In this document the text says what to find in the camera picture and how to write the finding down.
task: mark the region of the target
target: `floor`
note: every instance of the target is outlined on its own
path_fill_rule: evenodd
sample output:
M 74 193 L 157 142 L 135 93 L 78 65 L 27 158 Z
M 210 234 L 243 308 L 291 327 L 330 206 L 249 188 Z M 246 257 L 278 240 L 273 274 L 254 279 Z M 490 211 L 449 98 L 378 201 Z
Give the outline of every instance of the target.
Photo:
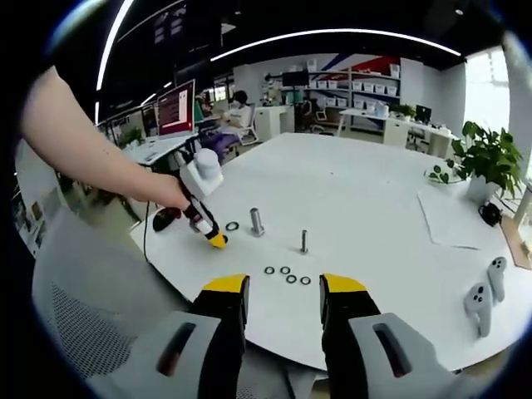
M 342 137 L 347 137 L 354 140 L 382 143 L 382 136 L 359 131 L 344 131 L 342 133 Z M 258 145 L 260 144 L 240 147 L 239 153 L 243 154 L 252 150 Z M 230 154 L 225 162 L 230 162 L 233 158 L 234 154 Z M 76 199 L 68 197 L 66 199 L 69 204 L 76 204 L 76 207 L 79 207 L 79 201 L 76 201 Z M 124 208 L 117 199 L 112 200 L 107 206 L 96 205 L 81 209 L 78 208 L 77 213 L 89 225 L 101 230 L 101 232 L 107 235 L 110 240 L 127 250 L 130 254 L 138 256 L 140 259 L 143 257 L 142 252 L 129 235 L 129 231 L 133 227 L 134 222 L 132 218 L 124 211 Z M 471 375 L 491 376 L 502 368 L 507 358 L 508 351 L 509 349 L 479 364 L 468 367 L 464 370 L 464 372 Z M 311 398 L 324 399 L 329 397 L 327 381 L 316 382 Z

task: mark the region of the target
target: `white storage box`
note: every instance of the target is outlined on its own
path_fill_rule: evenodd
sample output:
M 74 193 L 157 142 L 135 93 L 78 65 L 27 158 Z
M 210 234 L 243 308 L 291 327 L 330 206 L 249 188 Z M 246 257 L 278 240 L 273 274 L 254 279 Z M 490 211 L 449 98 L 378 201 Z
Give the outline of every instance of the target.
M 401 71 L 401 67 L 397 64 L 390 64 L 390 75 L 392 77 L 395 77 L 396 79 L 399 79 L 399 73 Z
M 307 60 L 307 69 L 309 72 L 315 72 L 318 70 L 318 64 L 315 59 Z
M 390 96 L 397 95 L 397 88 L 395 86 L 386 86 L 386 91 Z
M 353 102 L 352 102 L 352 106 L 354 106 L 358 110 L 363 110 L 364 109 L 364 100 L 358 100 L 358 99 L 355 98 L 353 100 Z
M 370 93 L 373 93 L 373 89 L 374 88 L 375 88 L 375 85 L 373 83 L 364 82 L 364 91 L 368 91 Z
M 376 101 L 366 101 L 366 111 L 368 114 L 375 113 L 375 107 L 377 106 Z

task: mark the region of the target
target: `office desk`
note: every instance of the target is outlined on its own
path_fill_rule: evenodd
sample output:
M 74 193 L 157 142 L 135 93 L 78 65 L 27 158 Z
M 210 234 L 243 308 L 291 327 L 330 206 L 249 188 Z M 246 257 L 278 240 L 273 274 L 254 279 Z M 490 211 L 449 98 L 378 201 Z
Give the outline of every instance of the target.
M 422 131 L 426 131 L 431 134 L 428 153 L 429 155 L 438 156 L 440 158 L 446 157 L 447 149 L 449 148 L 451 141 L 457 138 L 456 136 L 452 135 L 449 131 L 446 131 L 443 129 L 436 129 L 434 127 L 423 125 L 415 121 L 401 121 L 396 118 L 377 116 L 374 114 L 367 113 L 364 110 L 358 110 L 355 108 L 348 108 L 344 111 L 341 111 L 340 115 L 342 117 L 340 118 L 340 123 L 337 129 L 338 137 L 342 134 L 342 128 L 344 127 L 346 123 L 345 121 L 346 117 L 348 116 L 360 116 L 363 118 L 375 119 L 379 121 L 384 121 L 385 123 L 384 138 L 383 138 L 384 144 L 390 141 L 395 146 L 400 146 L 402 148 L 405 148 L 407 131 L 411 128 L 416 128 L 416 129 L 420 129 Z M 392 126 L 389 126 L 389 124 L 395 124 L 398 129 L 393 129 Z M 395 137 L 392 140 L 387 140 L 387 135 L 390 135 L 390 134 L 400 135 L 400 137 Z
M 183 219 L 154 233 L 152 215 L 146 254 L 190 300 L 212 278 L 250 275 L 246 338 L 295 362 L 326 368 L 318 276 L 327 272 L 358 279 L 382 313 L 395 313 L 435 345 L 444 367 L 463 368 L 520 337 L 532 311 L 532 273 L 509 265 L 506 299 L 493 310 L 490 335 L 479 339 L 463 296 L 486 278 L 493 258 L 511 262 L 511 254 L 495 229 L 485 250 L 431 242 L 417 192 L 428 185 L 423 172 L 433 165 L 433 157 L 415 151 L 282 134 L 224 165 L 224 183 L 205 201 L 222 228 L 240 223 L 225 232 L 227 248 L 212 247 Z M 253 207 L 265 228 L 260 238 L 249 232 Z M 131 232 L 140 248 L 144 228 Z M 302 229 L 308 231 L 306 255 L 298 251 Z M 265 274 L 267 266 L 275 274 Z M 312 282 L 286 283 L 283 266 Z
M 255 133 L 260 142 L 273 139 L 284 131 L 294 131 L 293 106 L 255 108 Z
M 183 134 L 176 137 L 159 138 L 158 140 L 149 140 L 135 148 L 124 149 L 124 153 L 133 161 L 142 166 L 152 167 L 155 162 L 177 150 L 185 142 L 197 136 L 196 134 Z

